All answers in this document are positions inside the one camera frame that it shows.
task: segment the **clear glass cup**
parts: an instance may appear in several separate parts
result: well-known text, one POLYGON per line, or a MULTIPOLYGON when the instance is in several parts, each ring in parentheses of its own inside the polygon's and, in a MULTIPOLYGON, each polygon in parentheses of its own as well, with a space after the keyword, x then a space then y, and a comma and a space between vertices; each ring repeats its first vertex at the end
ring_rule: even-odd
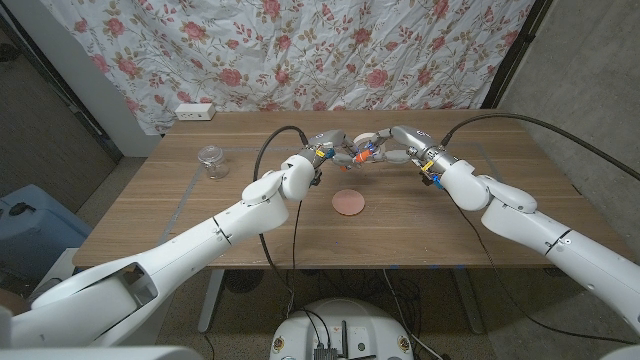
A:
POLYGON ((207 174, 212 179, 222 179, 229 173, 229 166, 224 158, 224 152, 215 145, 202 148, 198 153, 198 160, 207 169, 207 174))

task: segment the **power strip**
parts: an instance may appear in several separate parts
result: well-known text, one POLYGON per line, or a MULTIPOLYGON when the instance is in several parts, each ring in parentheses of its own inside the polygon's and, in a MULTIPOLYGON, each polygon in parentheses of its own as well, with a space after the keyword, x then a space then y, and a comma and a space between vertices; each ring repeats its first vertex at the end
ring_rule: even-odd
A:
POLYGON ((215 114, 213 104, 180 104, 176 109, 178 120, 211 120, 215 114))

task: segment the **blue container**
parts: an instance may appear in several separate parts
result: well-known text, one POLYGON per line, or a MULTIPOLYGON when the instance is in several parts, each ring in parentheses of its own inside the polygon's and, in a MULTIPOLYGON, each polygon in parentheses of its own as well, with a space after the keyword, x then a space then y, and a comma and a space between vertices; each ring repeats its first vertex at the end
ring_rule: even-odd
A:
POLYGON ((80 247, 91 232, 35 185, 0 199, 0 209, 0 265, 18 277, 40 281, 65 249, 80 247))

